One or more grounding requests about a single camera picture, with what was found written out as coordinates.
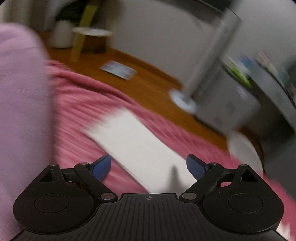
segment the paper on floor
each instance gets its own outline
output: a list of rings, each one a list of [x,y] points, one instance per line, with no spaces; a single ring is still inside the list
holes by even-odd
[[[186,161],[128,110],[107,116],[86,133],[149,193],[179,196],[196,182],[187,170]]]
[[[116,61],[109,61],[100,69],[105,70],[125,80],[130,80],[137,73],[137,71],[135,71],[134,69]]]

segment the wooden floor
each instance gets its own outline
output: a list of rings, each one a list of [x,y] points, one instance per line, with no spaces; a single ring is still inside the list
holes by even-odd
[[[51,59],[66,64],[77,73],[90,76],[119,89],[146,109],[160,114],[185,130],[203,137],[221,149],[227,150],[226,140],[223,136],[196,122],[191,115],[183,112],[170,100],[168,91],[172,88],[180,88],[180,84],[164,79],[118,56],[83,53],[79,62],[73,63],[69,61],[70,49],[48,48],[48,52]],[[125,64],[138,71],[138,74],[126,81],[100,70],[100,66],[110,60]]]

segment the lavender pillow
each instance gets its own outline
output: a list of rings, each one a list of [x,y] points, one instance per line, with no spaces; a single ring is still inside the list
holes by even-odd
[[[52,113],[46,54],[33,31],[0,24],[0,240],[20,230],[17,196],[49,164]]]

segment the pink blanket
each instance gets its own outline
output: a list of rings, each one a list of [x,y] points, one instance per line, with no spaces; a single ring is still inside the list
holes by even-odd
[[[227,152],[146,110],[119,90],[69,71],[53,61],[51,73],[56,91],[56,157],[61,168],[72,168],[80,162],[91,163],[105,154],[82,130],[119,107],[132,111],[155,136],[183,158],[191,153],[206,163],[218,162],[225,168],[237,168],[239,165]],[[291,223],[291,235],[296,237],[295,201],[279,184],[267,178],[265,180],[283,201],[285,211],[282,221],[284,224]],[[146,192],[114,160],[103,183],[118,196]]]

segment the yellow wooden leg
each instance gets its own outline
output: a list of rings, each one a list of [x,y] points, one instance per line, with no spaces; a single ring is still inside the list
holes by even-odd
[[[82,18],[79,23],[79,27],[89,27],[97,9],[98,9],[98,6],[86,5]],[[71,62],[78,62],[84,40],[85,40],[85,35],[76,34],[72,51],[71,51],[71,57],[70,57]]]

